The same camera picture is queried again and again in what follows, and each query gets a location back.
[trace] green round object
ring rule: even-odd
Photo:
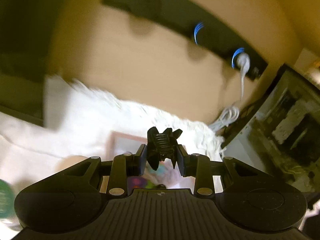
[[[14,215],[14,193],[8,183],[0,179],[0,219]]]

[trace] black claw clip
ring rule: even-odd
[[[157,170],[159,162],[166,158],[170,159],[173,168],[177,162],[177,139],[182,134],[182,130],[177,129],[172,132],[172,128],[167,128],[163,133],[159,133],[154,126],[148,130],[147,161],[153,170]]]

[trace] white cable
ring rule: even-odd
[[[245,74],[249,71],[250,68],[250,57],[246,53],[241,53],[237,59],[237,65],[240,67],[240,78],[241,78],[241,100],[244,94],[244,77]],[[209,125],[209,128],[217,132],[223,127],[228,127],[230,124],[235,122],[240,114],[240,110],[238,107],[234,106],[234,104],[230,107],[226,107],[223,109],[219,118]]]

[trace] blue light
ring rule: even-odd
[[[195,43],[198,45],[198,42],[197,42],[197,34],[198,34],[198,31],[201,30],[202,28],[204,27],[203,23],[202,22],[199,22],[196,27],[195,27],[195,30],[193,32],[193,35],[195,37]]]
[[[233,54],[233,56],[232,56],[232,61],[231,61],[231,66],[232,66],[232,68],[235,68],[235,63],[234,63],[235,57],[236,57],[238,54],[242,53],[242,52],[244,52],[244,48],[239,48],[239,49],[237,49],[237,50],[234,52],[234,54]]]

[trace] metal screw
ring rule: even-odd
[[[119,187],[114,187],[111,190],[109,190],[109,194],[113,195],[113,196],[120,196],[124,193],[124,190],[122,188]]]
[[[208,187],[201,187],[197,190],[198,194],[204,195],[204,196],[209,196],[213,193],[212,189]]]

